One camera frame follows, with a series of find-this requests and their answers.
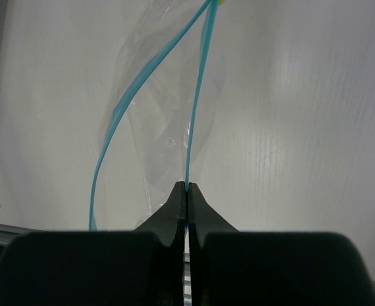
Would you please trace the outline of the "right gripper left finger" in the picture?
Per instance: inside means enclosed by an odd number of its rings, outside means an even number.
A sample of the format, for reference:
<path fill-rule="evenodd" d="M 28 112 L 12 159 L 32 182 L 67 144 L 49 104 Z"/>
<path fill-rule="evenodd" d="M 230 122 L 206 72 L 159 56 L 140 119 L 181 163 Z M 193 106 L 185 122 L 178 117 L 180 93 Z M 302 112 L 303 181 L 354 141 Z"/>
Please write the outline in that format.
<path fill-rule="evenodd" d="M 186 191 L 132 231 L 34 231 L 0 256 L 0 305 L 182 305 Z"/>

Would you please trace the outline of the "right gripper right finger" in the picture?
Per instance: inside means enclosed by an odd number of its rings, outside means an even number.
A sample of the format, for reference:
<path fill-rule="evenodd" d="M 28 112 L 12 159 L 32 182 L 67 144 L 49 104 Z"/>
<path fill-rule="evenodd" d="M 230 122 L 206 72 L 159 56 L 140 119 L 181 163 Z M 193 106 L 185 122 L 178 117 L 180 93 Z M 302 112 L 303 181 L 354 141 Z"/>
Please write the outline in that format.
<path fill-rule="evenodd" d="M 187 192 L 194 305 L 375 305 L 363 259 L 332 232 L 239 231 Z"/>

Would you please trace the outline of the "clear zip top bag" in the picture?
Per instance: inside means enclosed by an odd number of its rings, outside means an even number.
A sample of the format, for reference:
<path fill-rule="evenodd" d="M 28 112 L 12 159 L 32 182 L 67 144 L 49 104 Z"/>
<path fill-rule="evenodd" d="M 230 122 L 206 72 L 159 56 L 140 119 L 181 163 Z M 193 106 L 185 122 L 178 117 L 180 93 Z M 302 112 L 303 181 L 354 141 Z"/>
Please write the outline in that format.
<path fill-rule="evenodd" d="M 108 227 L 106 185 L 120 160 L 115 139 L 129 121 L 149 218 L 175 182 L 198 174 L 225 83 L 223 56 L 212 43 L 219 1 L 152 1 L 118 53 L 99 132 L 88 229 Z"/>

